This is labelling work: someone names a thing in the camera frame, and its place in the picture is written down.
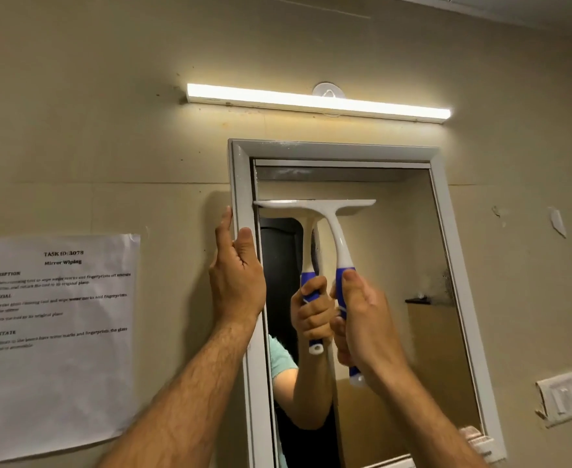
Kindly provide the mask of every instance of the white paper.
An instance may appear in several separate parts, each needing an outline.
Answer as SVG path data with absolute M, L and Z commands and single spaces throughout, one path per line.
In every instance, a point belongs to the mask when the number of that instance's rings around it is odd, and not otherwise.
M 0 461 L 99 442 L 131 421 L 139 245 L 0 238 Z

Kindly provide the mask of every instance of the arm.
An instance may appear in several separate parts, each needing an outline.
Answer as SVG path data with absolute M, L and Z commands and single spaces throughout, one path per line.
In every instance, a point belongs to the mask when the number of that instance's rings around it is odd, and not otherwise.
M 321 296 L 306 304 L 303 295 L 319 290 Z M 290 420 L 305 430 L 319 429 L 331 409 L 331 375 L 327 352 L 310 354 L 310 340 L 323 339 L 325 347 L 333 332 L 329 321 L 337 315 L 334 300 L 327 295 L 327 279 L 317 276 L 299 289 L 290 300 L 291 322 L 297 330 L 298 370 L 286 370 L 273 380 L 273 396 Z
M 343 274 L 349 309 L 345 322 L 332 322 L 338 359 L 356 364 L 371 388 L 387 403 L 421 468 L 486 468 L 410 370 L 392 323 L 388 301 L 355 271 Z
M 266 296 L 253 237 L 233 243 L 228 207 L 217 228 L 210 267 L 215 327 L 184 371 L 117 441 L 100 468 L 207 467 L 241 360 Z

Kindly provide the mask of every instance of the white ceiling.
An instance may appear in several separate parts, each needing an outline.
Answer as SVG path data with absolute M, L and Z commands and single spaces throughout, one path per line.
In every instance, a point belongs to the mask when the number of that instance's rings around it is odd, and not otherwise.
M 572 0 L 404 0 L 572 35 Z

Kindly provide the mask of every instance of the led light bar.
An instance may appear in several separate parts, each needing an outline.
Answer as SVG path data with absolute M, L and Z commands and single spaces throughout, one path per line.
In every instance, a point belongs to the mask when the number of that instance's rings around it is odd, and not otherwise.
M 432 109 L 395 103 L 380 103 L 378 101 L 351 100 L 350 98 L 318 97 L 300 93 L 270 92 L 269 90 L 251 90 L 231 86 L 188 84 L 186 95 L 189 103 L 310 111 L 413 122 L 444 123 L 451 116 L 449 109 Z

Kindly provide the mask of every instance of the white mirror frame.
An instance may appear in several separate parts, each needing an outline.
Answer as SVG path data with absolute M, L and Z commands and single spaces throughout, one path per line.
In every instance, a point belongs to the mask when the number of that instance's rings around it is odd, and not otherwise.
M 242 227 L 251 228 L 260 259 L 259 218 L 253 210 L 253 200 L 257 190 L 256 165 L 426 168 L 430 170 L 442 236 L 459 307 L 459 318 L 468 351 L 472 381 L 476 389 L 477 405 L 485 431 L 484 437 L 472 444 L 487 462 L 505 458 L 506 449 L 496 401 L 474 311 L 444 162 L 438 148 L 265 140 L 229 140 L 228 146 L 234 230 L 236 233 Z M 276 421 L 267 335 L 265 307 L 259 315 L 243 360 L 250 468 L 278 468 Z M 363 468 L 412 468 L 414 466 L 412 458 L 406 455 Z

